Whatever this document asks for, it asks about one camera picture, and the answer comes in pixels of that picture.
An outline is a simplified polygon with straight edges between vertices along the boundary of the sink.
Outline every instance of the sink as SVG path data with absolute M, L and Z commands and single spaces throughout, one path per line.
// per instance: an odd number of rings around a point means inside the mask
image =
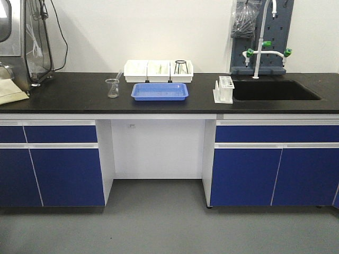
M 319 100 L 318 95 L 294 80 L 235 81 L 233 97 L 239 101 Z

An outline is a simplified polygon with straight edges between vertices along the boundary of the white wall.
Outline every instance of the white wall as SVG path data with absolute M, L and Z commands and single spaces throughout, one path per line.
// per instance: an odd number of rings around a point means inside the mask
M 46 2 L 58 67 L 64 48 L 52 8 Z M 63 71 L 116 72 L 128 59 L 179 58 L 192 60 L 195 72 L 228 71 L 232 0 L 54 2 L 69 43 Z M 288 72 L 338 72 L 337 10 L 338 0 L 295 0 Z

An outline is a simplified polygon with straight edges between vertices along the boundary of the white storage box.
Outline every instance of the white storage box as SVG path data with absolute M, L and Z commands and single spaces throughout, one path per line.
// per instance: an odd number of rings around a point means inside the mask
M 147 65 L 147 79 L 150 83 L 167 83 L 170 80 L 169 61 L 149 60 Z
M 123 69 L 126 82 L 142 83 L 147 80 L 148 60 L 128 60 Z
M 174 83 L 190 83 L 193 79 L 193 64 L 190 60 L 186 63 L 171 61 L 171 81 Z

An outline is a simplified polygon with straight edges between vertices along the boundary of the blue tray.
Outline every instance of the blue tray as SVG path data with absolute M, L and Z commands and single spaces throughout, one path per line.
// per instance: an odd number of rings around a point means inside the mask
M 131 94 L 136 101 L 183 101 L 188 95 L 184 83 L 137 83 Z

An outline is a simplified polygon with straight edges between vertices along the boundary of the floor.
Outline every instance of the floor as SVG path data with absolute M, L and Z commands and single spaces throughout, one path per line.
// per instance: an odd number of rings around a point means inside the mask
M 105 208 L 0 208 L 0 253 L 338 254 L 339 210 L 208 210 L 200 180 L 115 180 Z

